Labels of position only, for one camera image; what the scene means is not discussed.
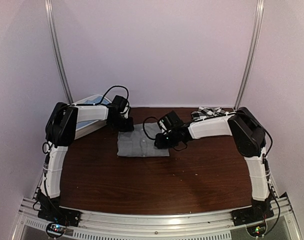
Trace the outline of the black white plaid shirt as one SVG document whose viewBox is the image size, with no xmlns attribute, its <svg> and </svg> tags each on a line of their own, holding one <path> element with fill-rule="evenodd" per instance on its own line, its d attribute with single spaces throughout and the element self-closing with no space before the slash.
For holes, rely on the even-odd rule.
<svg viewBox="0 0 304 240">
<path fill-rule="evenodd" d="M 221 107 L 202 107 L 193 111 L 190 115 L 193 120 L 209 119 L 214 117 L 223 117 L 235 114 L 235 111 L 224 110 Z"/>
</svg>

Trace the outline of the grey long sleeve shirt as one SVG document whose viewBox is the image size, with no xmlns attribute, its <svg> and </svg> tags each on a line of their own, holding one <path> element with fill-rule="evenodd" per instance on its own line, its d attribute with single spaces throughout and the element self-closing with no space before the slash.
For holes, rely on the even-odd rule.
<svg viewBox="0 0 304 240">
<path fill-rule="evenodd" d="M 117 138 L 117 156 L 129 158 L 169 157 L 169 149 L 158 149 L 154 145 L 156 134 L 161 133 L 157 123 L 135 124 L 134 131 L 119 132 Z"/>
</svg>

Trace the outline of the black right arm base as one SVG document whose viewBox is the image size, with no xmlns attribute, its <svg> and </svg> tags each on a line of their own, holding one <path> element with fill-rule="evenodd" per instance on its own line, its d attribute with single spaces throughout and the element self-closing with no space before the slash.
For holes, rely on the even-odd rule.
<svg viewBox="0 0 304 240">
<path fill-rule="evenodd" d="M 234 226 L 262 222 L 274 216 L 271 204 L 266 202 L 253 203 L 250 207 L 240 208 L 231 212 Z"/>
</svg>

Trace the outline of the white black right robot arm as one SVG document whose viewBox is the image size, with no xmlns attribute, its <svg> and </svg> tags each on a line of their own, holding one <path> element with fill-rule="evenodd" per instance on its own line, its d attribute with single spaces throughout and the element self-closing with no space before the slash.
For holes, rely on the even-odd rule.
<svg viewBox="0 0 304 240">
<path fill-rule="evenodd" d="M 260 220 L 267 212 L 271 200 L 270 167 L 266 148 L 268 132 L 246 108 L 224 112 L 183 122 L 175 111 L 157 122 L 161 132 L 154 145 L 158 149 L 175 148 L 179 143 L 207 137 L 231 136 L 238 152 L 244 157 L 251 181 L 251 207 L 248 216 Z"/>
</svg>

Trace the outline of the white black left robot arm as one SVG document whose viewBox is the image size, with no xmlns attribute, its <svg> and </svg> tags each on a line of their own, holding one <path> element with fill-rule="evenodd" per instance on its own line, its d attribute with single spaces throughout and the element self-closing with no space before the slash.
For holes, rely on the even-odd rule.
<svg viewBox="0 0 304 240">
<path fill-rule="evenodd" d="M 64 218 L 64 211 L 58 205 L 63 163 L 69 146 L 105 126 L 119 132 L 132 132 L 134 121 L 129 116 L 130 109 L 129 101 L 121 96 L 107 104 L 88 101 L 55 105 L 45 127 L 46 141 L 42 147 L 45 161 L 37 194 L 37 201 L 53 222 Z"/>
</svg>

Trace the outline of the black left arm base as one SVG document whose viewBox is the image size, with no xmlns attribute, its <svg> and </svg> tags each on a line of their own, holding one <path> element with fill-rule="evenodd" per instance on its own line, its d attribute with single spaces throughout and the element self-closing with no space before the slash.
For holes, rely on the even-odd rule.
<svg viewBox="0 0 304 240">
<path fill-rule="evenodd" d="M 61 207 L 53 207 L 49 204 L 41 204 L 37 217 L 62 226 L 78 227 L 81 212 Z"/>
</svg>

